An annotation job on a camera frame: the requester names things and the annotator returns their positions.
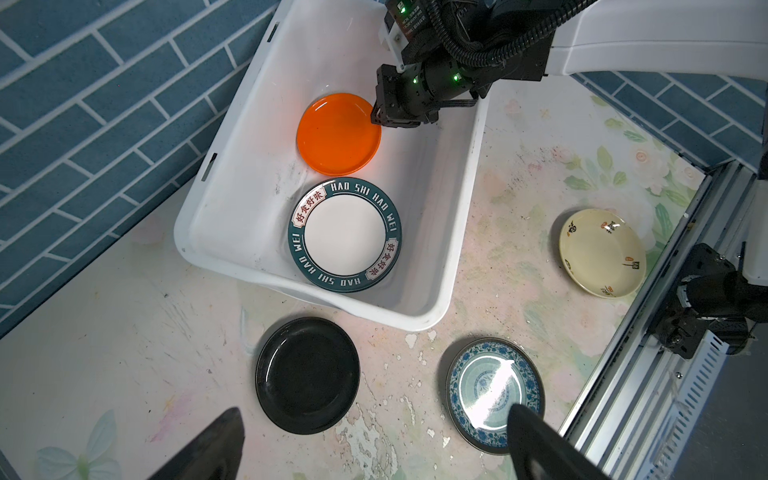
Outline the green rim plate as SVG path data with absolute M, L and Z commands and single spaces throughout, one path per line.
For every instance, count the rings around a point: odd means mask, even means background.
M 393 200 L 378 186 L 354 177 L 319 183 L 298 200 L 288 223 L 289 253 L 315 286 L 357 293 L 384 280 L 403 243 Z

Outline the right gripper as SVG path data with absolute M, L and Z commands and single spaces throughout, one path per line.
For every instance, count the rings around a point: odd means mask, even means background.
M 439 120 L 444 108 L 471 108 L 479 99 L 474 82 L 450 56 L 434 56 L 398 72 L 381 65 L 370 120 L 389 128 L 416 128 Z

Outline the cream yellow plate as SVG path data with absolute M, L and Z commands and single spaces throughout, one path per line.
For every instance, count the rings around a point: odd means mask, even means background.
M 571 215 L 561 229 L 558 249 L 570 278 L 596 297 L 631 295 L 645 279 L 642 242 L 610 211 L 584 209 Z

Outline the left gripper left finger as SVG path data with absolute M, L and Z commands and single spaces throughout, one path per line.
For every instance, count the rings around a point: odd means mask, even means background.
M 231 407 L 150 479 L 236 479 L 244 441 L 245 428 L 240 409 Z

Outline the orange round plate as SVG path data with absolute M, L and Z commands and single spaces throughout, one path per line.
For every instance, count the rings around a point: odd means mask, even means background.
M 318 99 L 304 112 L 296 134 L 300 157 L 314 171 L 330 176 L 351 175 L 378 151 L 382 127 L 371 122 L 372 105 L 350 93 Z

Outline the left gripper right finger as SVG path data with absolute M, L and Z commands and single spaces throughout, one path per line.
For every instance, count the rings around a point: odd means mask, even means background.
M 524 405 L 509 410 L 507 440 L 518 479 L 609 479 Z

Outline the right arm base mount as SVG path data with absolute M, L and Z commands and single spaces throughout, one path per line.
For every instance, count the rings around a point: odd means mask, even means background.
M 708 332 L 740 353 L 751 328 L 767 321 L 767 288 L 752 285 L 705 243 L 695 245 L 652 317 L 649 332 L 663 347 L 690 359 Z

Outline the green patterned small plate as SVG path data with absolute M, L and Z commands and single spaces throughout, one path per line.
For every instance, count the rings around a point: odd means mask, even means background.
M 521 404 L 539 417 L 545 391 L 534 363 L 517 345 L 482 337 L 469 342 L 453 359 L 446 380 L 446 402 L 461 436 L 493 455 L 508 452 L 508 415 Z

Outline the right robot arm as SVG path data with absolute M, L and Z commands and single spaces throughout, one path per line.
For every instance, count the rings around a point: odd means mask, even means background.
M 390 1 L 374 124 L 415 128 L 502 80 L 570 76 L 612 108 L 631 144 L 563 148 L 565 185 L 626 219 L 655 262 L 704 167 L 758 172 L 743 282 L 767 283 L 767 5 L 763 1 Z

